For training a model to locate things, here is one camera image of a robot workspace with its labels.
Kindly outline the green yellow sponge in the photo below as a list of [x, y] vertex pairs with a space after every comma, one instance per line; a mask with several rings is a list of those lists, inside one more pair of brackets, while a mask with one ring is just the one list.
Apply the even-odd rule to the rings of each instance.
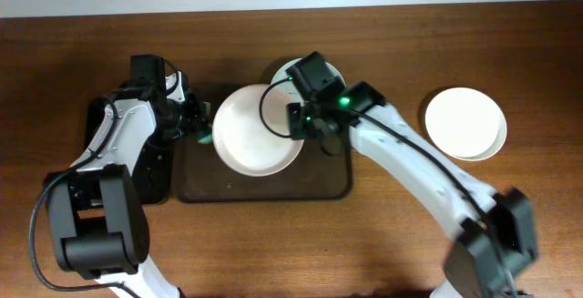
[[202, 121], [199, 124], [197, 141], [199, 144], [210, 144], [212, 142], [212, 124], [210, 122], [210, 103], [204, 101], [201, 105]]

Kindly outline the pale blue plate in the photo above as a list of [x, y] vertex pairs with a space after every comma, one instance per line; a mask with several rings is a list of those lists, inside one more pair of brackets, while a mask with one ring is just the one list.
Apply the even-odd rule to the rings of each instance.
[[[287, 63], [285, 63], [283, 66], [281, 66], [275, 73], [275, 75], [272, 77], [271, 79], [271, 84], [274, 84], [278, 81], [284, 80], [288, 77], [288, 74], [286, 73], [286, 69], [289, 68], [290, 66], [293, 66], [295, 63], [297, 63], [298, 61], [300, 61], [299, 58], [295, 58]], [[336, 67], [334, 67], [332, 64], [330, 63], [326, 63], [326, 66], [328, 67], [328, 69], [332, 72], [332, 74], [334, 76], [339, 77], [343, 84], [345, 85], [345, 81], [343, 79], [342, 74], [338, 71], [338, 69]], [[294, 98], [295, 102], [304, 102], [304, 99], [302, 98], [302, 96], [300, 95], [299, 91], [296, 89], [296, 87], [293, 85], [293, 83], [288, 80], [285, 83], [279, 84], [277, 86], [278, 89], [284, 91], [286, 94], [292, 96]]]

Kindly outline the white plate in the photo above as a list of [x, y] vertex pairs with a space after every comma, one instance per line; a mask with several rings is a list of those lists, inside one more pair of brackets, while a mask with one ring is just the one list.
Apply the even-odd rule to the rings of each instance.
[[242, 87], [219, 106], [212, 140], [220, 159], [232, 170], [264, 177], [288, 167], [302, 150], [301, 140], [288, 139], [288, 104], [297, 99], [266, 84]]
[[506, 143], [506, 117], [485, 93], [469, 87], [440, 91], [427, 104], [424, 126], [445, 154], [466, 161], [489, 159]]

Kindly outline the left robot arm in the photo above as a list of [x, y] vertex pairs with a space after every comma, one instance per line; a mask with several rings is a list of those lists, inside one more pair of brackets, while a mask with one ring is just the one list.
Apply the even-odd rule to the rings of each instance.
[[[189, 92], [186, 75], [137, 72], [104, 98], [101, 123], [83, 154], [66, 170], [46, 176], [28, 233], [37, 278], [54, 291], [109, 289], [119, 297], [180, 297], [181, 289], [162, 275], [149, 255], [149, 228], [136, 166], [163, 160], [174, 141], [205, 131], [207, 111]], [[86, 285], [51, 283], [36, 257], [36, 220], [46, 207], [59, 268]]]

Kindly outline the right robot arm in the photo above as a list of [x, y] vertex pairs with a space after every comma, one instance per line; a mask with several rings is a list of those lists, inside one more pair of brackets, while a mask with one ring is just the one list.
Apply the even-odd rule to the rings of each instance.
[[445, 282], [433, 297], [523, 296], [515, 279], [539, 253], [533, 207], [521, 190], [502, 194], [460, 169], [365, 82], [295, 88], [302, 99], [288, 106], [295, 139], [344, 132], [351, 147], [400, 182], [451, 240]]

